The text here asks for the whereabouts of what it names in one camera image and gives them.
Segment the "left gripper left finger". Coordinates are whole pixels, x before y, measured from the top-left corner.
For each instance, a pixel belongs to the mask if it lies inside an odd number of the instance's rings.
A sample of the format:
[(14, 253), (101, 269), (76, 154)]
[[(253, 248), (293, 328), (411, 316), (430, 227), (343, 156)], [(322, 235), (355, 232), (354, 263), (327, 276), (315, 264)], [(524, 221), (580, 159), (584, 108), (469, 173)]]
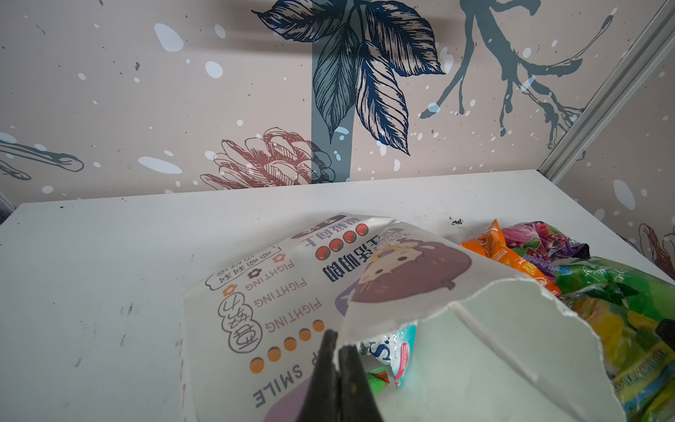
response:
[(339, 374), (333, 364), (337, 339), (333, 330), (324, 333), (298, 422), (339, 420)]

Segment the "green chips bag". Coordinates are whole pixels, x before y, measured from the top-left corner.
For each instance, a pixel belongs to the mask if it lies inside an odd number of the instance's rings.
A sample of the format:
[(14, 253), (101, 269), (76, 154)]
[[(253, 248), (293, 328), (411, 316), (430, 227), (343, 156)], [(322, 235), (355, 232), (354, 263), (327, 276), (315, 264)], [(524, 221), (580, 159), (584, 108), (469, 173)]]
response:
[(674, 286), (634, 267), (592, 257), (554, 265), (563, 295), (585, 294), (623, 306), (657, 322), (674, 318)]

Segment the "yellow snack packet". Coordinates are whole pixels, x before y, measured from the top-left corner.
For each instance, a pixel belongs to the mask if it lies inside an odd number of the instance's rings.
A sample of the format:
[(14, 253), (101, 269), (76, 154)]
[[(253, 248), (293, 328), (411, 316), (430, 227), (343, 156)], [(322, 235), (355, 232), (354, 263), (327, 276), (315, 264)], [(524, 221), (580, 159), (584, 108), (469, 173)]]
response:
[(674, 351), (657, 335), (657, 322), (584, 294), (560, 300), (599, 336), (606, 374), (626, 420), (673, 421)]

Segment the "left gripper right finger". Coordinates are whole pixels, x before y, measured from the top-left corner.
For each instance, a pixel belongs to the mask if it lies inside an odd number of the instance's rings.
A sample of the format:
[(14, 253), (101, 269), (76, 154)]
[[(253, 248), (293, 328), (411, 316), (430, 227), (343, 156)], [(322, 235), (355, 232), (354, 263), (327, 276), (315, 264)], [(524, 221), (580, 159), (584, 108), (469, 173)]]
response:
[(383, 422), (355, 346), (339, 351), (340, 421)]

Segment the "white printed paper bag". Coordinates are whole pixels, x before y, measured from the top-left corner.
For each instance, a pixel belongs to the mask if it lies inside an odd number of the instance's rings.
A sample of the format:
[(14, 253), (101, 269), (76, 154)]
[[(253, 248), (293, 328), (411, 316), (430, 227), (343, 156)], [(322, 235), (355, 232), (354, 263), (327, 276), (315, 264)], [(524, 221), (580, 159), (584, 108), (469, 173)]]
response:
[(327, 330), (366, 373), (366, 340), (416, 325), (387, 421), (622, 421), (599, 336), (536, 280), (422, 228), (336, 215), (234, 252), (182, 297), (180, 419), (293, 421)]

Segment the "green white snack packet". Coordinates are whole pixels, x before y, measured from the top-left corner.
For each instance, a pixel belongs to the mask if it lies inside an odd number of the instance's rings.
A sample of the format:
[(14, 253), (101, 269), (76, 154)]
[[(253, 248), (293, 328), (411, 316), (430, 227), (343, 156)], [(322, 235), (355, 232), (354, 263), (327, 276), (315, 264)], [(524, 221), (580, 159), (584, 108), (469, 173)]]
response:
[(394, 376), (395, 386), (400, 389), (404, 385), (406, 371), (411, 363), (416, 334), (416, 325), (408, 325), (391, 334), (362, 342), (360, 353), (370, 355), (388, 366)]

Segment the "purple candy packet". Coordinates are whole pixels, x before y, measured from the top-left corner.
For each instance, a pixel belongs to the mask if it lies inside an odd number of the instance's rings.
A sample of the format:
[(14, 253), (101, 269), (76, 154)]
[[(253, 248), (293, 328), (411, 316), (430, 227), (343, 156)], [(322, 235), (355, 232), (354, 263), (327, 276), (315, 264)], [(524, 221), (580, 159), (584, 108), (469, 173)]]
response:
[(537, 221), (502, 229), (506, 245), (525, 261), (534, 264), (550, 281), (555, 281), (558, 260), (588, 260), (588, 244), (579, 243), (548, 223)]

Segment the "orange snack packet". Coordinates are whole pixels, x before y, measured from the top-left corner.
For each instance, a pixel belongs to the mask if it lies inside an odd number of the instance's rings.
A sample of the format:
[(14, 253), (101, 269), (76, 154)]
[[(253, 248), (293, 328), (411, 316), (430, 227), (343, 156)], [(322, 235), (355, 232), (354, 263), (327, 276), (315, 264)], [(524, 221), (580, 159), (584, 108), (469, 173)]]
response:
[(506, 238), (497, 220), (494, 220), (481, 236), (471, 238), (461, 243), (461, 246), (530, 276), (554, 296), (562, 295), (560, 288), (550, 281), (536, 265), (524, 260), (516, 251), (507, 246)]

